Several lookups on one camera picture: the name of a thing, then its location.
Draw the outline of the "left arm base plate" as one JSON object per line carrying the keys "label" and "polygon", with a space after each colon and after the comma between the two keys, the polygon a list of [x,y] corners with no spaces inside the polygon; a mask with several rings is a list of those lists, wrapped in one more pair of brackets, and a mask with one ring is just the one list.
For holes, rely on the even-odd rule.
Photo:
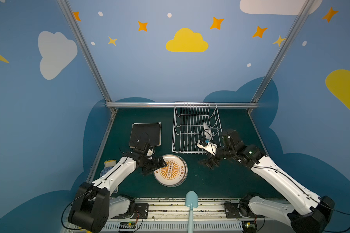
{"label": "left arm base plate", "polygon": [[133,212],[125,213],[114,217],[115,219],[147,219],[149,214],[149,204],[136,203]]}

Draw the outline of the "black square plate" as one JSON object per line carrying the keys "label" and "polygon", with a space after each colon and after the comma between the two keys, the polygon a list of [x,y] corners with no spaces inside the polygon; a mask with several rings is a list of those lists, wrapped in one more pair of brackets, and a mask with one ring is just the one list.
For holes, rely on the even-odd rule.
{"label": "black square plate", "polygon": [[132,124],[129,147],[135,148],[140,140],[147,141],[151,146],[161,145],[161,122]]}

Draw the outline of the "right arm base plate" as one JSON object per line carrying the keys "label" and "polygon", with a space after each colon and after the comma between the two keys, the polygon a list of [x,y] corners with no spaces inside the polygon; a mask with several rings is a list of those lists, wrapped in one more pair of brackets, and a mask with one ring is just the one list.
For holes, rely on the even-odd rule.
{"label": "right arm base plate", "polygon": [[226,218],[265,218],[262,215],[254,214],[247,203],[224,202]]}

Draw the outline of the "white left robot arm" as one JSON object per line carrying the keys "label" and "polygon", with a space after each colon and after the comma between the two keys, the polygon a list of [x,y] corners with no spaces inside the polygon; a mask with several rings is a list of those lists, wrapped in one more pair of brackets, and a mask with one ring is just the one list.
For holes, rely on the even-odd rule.
{"label": "white left robot arm", "polygon": [[132,217],[136,212],[134,198],[118,196],[111,199],[110,196],[136,168],[141,168],[144,175],[149,175],[167,166],[162,156],[148,156],[150,151],[129,152],[99,179],[82,183],[70,203],[68,222],[80,230],[98,233],[113,217]]}

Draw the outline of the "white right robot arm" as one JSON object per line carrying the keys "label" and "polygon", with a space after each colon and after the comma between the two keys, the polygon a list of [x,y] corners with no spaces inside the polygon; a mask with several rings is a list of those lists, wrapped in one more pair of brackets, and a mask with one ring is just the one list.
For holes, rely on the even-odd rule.
{"label": "white right robot arm", "polygon": [[209,130],[198,140],[197,146],[208,151],[209,157],[200,163],[213,169],[221,160],[234,160],[266,180],[288,204],[266,200],[259,195],[247,194],[237,205],[243,218],[266,216],[290,226],[296,233],[321,233],[329,224],[334,201],[328,196],[305,188],[283,171],[268,155],[255,145],[245,145],[235,130],[222,135],[223,146],[212,141]]}

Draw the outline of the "white round plate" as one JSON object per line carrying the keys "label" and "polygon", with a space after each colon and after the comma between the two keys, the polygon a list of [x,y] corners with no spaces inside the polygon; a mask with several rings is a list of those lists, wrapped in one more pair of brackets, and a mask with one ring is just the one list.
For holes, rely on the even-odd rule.
{"label": "white round plate", "polygon": [[163,156],[166,167],[154,171],[154,178],[160,184],[167,187],[177,187],[183,184],[188,176],[186,162],[177,155],[167,154]]}
{"label": "white round plate", "polygon": [[204,127],[204,133],[205,133],[205,137],[208,141],[212,141],[213,140],[213,133],[211,128],[209,127],[209,125],[204,122],[203,123],[203,127]]}

